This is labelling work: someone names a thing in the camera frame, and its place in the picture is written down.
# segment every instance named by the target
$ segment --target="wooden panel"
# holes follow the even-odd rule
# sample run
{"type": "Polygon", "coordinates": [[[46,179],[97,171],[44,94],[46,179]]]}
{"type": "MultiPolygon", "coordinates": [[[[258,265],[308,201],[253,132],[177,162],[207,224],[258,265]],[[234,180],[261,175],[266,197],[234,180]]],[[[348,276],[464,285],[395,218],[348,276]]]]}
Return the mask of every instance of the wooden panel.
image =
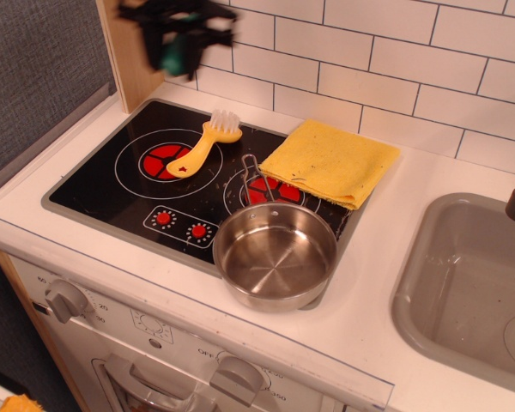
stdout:
{"type": "Polygon", "coordinates": [[[86,401],[84,401],[82,394],[78,390],[75,380],[72,378],[69,370],[67,369],[67,366],[64,364],[63,358],[61,358],[61,355],[59,354],[58,349],[53,343],[52,337],[48,333],[47,328],[45,327],[44,323],[39,319],[38,313],[36,313],[36,311],[34,310],[33,305],[31,303],[31,299],[28,296],[27,290],[23,286],[23,283],[21,282],[19,275],[17,274],[17,270],[15,270],[15,266],[11,263],[9,256],[3,251],[0,251],[0,267],[2,268],[3,273],[8,278],[8,281],[14,289],[17,298],[23,305],[25,312],[27,312],[27,315],[33,322],[34,328],[38,331],[40,337],[42,338],[42,341],[44,342],[45,346],[50,352],[53,361],[58,366],[59,372],[63,375],[63,378],[65,379],[65,382],[69,387],[70,391],[72,392],[75,400],[78,402],[78,405],[80,406],[83,412],[91,412],[86,404],[86,401]]]}
{"type": "Polygon", "coordinates": [[[117,89],[124,111],[131,113],[164,82],[164,73],[148,64],[139,25],[118,18],[118,0],[96,2],[117,89]]]}

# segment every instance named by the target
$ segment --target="cleaning brush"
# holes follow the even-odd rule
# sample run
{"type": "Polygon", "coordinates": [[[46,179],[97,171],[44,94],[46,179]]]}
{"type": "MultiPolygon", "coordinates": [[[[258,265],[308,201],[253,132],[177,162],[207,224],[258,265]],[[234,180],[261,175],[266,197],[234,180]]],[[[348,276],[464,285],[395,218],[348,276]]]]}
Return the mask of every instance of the cleaning brush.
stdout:
{"type": "Polygon", "coordinates": [[[176,178],[188,178],[198,172],[214,143],[233,143],[242,137],[240,119],[225,110],[214,110],[211,119],[203,124],[203,135],[185,156],[167,164],[167,171],[176,178]]]}

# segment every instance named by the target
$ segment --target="oven handle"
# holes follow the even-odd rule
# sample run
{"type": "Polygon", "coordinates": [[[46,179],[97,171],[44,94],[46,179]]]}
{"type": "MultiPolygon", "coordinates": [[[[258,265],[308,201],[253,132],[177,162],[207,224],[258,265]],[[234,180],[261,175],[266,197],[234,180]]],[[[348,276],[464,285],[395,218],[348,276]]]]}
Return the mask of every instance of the oven handle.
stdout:
{"type": "Polygon", "coordinates": [[[186,399],[176,399],[155,391],[138,381],[132,374],[133,364],[115,354],[105,363],[105,369],[124,391],[140,402],[163,412],[214,412],[215,402],[195,392],[186,399]]]}

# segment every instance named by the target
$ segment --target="white countertop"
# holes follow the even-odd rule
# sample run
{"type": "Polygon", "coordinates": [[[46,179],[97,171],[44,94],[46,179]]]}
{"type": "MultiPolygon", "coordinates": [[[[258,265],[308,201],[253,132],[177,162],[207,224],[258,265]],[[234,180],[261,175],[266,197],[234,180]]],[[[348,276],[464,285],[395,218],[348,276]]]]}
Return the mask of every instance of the white countertop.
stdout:
{"type": "MultiPolygon", "coordinates": [[[[246,124],[285,134],[302,121],[168,83],[154,96],[206,112],[224,108],[246,124]]],[[[0,190],[0,249],[133,306],[151,305],[151,314],[250,361],[265,358],[269,367],[347,402],[358,395],[402,412],[515,411],[514,392],[418,354],[391,319],[391,298],[425,208],[459,191],[506,200],[515,175],[401,147],[320,305],[261,313],[237,303],[220,279],[41,207],[42,196],[127,118],[111,97],[0,190]]]]}

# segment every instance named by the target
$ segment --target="tile backsplash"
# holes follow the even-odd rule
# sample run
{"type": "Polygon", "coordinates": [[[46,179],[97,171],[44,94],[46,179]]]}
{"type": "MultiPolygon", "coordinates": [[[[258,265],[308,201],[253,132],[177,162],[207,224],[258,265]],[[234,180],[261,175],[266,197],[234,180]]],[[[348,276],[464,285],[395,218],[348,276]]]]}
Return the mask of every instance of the tile backsplash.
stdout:
{"type": "Polygon", "coordinates": [[[233,48],[183,83],[515,173],[515,0],[222,0],[233,48]]]}

